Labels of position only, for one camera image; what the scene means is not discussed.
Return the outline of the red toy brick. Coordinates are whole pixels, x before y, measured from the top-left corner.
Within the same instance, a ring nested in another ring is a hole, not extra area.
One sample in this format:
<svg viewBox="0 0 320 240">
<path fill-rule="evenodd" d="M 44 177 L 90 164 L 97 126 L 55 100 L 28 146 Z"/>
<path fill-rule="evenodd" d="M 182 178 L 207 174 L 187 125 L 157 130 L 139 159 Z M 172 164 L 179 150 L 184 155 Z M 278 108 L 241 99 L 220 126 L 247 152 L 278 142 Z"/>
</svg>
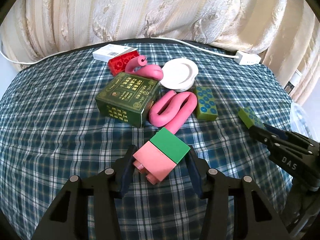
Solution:
<svg viewBox="0 0 320 240">
<path fill-rule="evenodd" d="M 128 62 L 137 56 L 139 56 L 139 52 L 135 50 L 110 59 L 107 65 L 111 74 L 116 76 L 119 72 L 124 72 Z"/>
</svg>

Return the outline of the pink curled foam tube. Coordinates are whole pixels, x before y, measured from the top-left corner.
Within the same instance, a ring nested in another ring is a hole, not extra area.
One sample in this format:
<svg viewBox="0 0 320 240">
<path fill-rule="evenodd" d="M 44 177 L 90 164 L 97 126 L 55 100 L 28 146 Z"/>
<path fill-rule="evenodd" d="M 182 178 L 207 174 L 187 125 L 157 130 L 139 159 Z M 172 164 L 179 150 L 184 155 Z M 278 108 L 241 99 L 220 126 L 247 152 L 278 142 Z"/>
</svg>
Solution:
<svg viewBox="0 0 320 240">
<path fill-rule="evenodd" d="M 125 67 L 125 73 L 156 81 L 161 81 L 164 76 L 162 68 L 157 64 L 148 64 L 144 55 L 132 58 Z"/>
</svg>

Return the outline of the clear plastic container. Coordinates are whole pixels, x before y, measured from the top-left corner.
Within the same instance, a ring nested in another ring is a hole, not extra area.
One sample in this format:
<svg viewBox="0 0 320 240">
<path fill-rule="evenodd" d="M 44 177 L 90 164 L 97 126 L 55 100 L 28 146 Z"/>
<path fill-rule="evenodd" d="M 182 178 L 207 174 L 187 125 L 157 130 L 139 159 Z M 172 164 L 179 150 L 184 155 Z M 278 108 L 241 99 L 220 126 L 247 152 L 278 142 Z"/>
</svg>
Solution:
<svg viewBox="0 0 320 240">
<path fill-rule="evenodd" d="M 308 138 L 313 138 L 311 129 L 308 125 L 308 117 L 304 109 L 294 101 L 291 102 L 290 109 L 291 131 L 302 134 Z"/>
</svg>

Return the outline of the white power strip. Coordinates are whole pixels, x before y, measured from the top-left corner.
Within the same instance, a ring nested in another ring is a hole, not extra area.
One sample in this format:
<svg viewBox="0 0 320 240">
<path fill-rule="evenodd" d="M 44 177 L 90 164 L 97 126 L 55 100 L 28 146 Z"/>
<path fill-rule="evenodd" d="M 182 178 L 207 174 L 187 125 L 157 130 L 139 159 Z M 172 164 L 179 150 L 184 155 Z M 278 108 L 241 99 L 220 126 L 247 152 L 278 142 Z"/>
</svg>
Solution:
<svg viewBox="0 0 320 240">
<path fill-rule="evenodd" d="M 257 54 L 250 54 L 244 51 L 238 50 L 236 52 L 234 61 L 239 65 L 254 65 L 259 64 L 261 61 L 261 57 Z"/>
</svg>

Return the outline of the white round lid stack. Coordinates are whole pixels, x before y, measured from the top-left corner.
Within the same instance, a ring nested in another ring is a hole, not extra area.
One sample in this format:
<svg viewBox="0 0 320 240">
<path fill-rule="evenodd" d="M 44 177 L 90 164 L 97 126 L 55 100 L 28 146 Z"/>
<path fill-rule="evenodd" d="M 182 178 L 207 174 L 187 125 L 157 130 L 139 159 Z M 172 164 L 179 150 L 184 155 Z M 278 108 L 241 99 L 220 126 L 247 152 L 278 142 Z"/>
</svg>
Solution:
<svg viewBox="0 0 320 240">
<path fill-rule="evenodd" d="M 185 92 L 191 88 L 199 73 L 197 64 L 186 58 L 172 59 L 166 62 L 162 71 L 161 85 L 176 92 Z"/>
</svg>

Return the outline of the white and blue medicine box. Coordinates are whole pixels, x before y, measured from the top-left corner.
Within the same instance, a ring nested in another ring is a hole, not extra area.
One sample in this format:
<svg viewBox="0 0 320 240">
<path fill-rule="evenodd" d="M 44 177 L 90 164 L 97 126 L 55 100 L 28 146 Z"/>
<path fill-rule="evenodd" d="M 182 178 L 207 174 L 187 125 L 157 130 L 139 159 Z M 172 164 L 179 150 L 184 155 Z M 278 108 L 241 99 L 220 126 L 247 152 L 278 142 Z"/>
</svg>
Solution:
<svg viewBox="0 0 320 240">
<path fill-rule="evenodd" d="M 103 62 L 108 62 L 117 56 L 136 51 L 137 48 L 132 48 L 129 46 L 121 46 L 117 44 L 108 44 L 99 48 L 92 53 L 93 59 Z"/>
</svg>

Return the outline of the dark green printed box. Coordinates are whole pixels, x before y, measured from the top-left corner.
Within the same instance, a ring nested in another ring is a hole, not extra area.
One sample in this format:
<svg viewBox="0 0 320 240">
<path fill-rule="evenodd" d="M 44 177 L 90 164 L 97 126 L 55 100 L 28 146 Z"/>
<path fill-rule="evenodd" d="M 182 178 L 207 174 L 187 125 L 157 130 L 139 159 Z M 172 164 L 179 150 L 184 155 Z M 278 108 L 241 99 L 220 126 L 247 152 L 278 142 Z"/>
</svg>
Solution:
<svg viewBox="0 0 320 240">
<path fill-rule="evenodd" d="M 141 128 L 159 94 L 160 83 L 137 75 L 117 74 L 95 97 L 99 112 Z"/>
</svg>

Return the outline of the green brick with blue dots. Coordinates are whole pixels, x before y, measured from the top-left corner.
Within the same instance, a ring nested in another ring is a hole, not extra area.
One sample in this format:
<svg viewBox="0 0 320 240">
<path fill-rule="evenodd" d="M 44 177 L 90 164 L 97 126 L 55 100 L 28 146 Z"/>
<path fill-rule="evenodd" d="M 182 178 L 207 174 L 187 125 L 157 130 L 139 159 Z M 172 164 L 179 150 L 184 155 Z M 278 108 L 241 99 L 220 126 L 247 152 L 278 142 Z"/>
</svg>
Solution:
<svg viewBox="0 0 320 240">
<path fill-rule="evenodd" d="M 196 117 L 199 120 L 215 121 L 218 112 L 212 88 L 196 86 L 194 92 L 197 97 Z"/>
</svg>

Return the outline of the pink S-shaped foam tube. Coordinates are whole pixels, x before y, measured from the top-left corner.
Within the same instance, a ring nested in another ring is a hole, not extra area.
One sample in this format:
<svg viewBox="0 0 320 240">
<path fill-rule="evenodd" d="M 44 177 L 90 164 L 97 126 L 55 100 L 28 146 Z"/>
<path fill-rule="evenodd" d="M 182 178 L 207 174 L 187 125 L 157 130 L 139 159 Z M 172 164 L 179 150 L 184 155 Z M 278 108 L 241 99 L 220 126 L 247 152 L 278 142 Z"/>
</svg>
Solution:
<svg viewBox="0 0 320 240">
<path fill-rule="evenodd" d="M 149 111 L 149 122 L 164 127 L 172 134 L 183 126 L 197 106 L 197 97 L 192 92 L 168 91 Z"/>
</svg>

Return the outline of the blue plaid bed sheet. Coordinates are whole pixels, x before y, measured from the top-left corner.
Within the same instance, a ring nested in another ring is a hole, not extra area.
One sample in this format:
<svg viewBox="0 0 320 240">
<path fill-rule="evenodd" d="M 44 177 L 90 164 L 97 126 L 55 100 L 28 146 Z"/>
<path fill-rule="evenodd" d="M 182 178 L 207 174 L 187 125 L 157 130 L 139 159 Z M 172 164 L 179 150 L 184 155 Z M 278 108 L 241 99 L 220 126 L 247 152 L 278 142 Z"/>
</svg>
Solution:
<svg viewBox="0 0 320 240">
<path fill-rule="evenodd" d="M 152 64 L 180 57 L 197 64 L 195 85 L 212 89 L 218 117 L 205 122 L 191 116 L 177 136 L 225 175 L 251 176 L 281 211 L 291 177 L 268 159 L 267 148 L 251 139 L 238 117 L 240 107 L 250 107 L 262 122 L 290 129 L 291 98 L 272 71 L 263 64 L 240 66 L 217 48 L 204 53 L 163 40 L 130 46 Z M 112 75 L 92 53 L 76 50 L 23 70 L 1 99 L 1 210 L 22 239 L 31 239 L 70 176 L 98 174 L 157 130 L 99 113 L 95 97 Z M 123 239 L 198 239 L 206 201 L 193 191 L 181 162 L 158 185 L 135 173 L 116 209 Z"/>
</svg>

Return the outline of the cream patterned curtain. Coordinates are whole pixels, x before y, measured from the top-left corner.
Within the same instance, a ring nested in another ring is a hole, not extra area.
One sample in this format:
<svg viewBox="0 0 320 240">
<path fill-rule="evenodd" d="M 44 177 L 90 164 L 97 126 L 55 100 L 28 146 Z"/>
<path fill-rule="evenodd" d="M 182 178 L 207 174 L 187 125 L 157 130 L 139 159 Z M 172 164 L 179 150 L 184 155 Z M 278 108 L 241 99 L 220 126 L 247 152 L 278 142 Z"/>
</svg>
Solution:
<svg viewBox="0 0 320 240">
<path fill-rule="evenodd" d="M 17 0 L 1 25 L 15 68 L 59 51 L 129 38 L 170 37 L 263 53 L 304 103 L 319 80 L 319 20 L 305 0 Z"/>
</svg>

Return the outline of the pink and green toy brick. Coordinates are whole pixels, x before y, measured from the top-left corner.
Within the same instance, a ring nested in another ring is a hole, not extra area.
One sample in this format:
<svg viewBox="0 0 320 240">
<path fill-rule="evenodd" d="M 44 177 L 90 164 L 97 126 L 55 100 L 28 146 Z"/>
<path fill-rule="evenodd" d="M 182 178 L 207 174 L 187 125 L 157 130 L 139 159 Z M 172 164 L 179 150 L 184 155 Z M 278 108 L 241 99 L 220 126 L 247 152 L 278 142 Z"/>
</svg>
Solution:
<svg viewBox="0 0 320 240">
<path fill-rule="evenodd" d="M 189 150 L 186 143 L 163 127 L 133 154 L 133 165 L 155 185 L 168 176 Z"/>
</svg>

